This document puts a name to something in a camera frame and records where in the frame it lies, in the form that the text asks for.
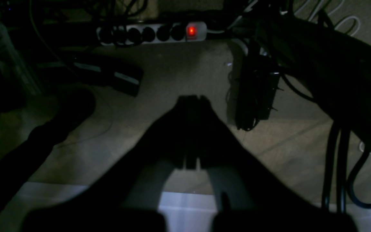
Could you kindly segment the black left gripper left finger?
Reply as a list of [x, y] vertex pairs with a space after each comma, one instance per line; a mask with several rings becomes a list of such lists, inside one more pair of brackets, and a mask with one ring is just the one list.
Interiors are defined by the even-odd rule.
[[179, 97], [103, 176], [70, 200], [29, 213], [22, 232], [165, 232], [157, 211], [161, 192], [184, 161], [181, 126], [194, 110], [194, 96]]

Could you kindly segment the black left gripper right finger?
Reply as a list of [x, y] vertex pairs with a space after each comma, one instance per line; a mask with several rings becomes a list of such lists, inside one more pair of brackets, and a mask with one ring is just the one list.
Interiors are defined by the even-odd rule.
[[216, 199], [213, 232], [356, 232], [352, 217], [322, 210], [287, 188], [247, 151], [219, 119], [210, 101], [199, 99], [205, 154]]

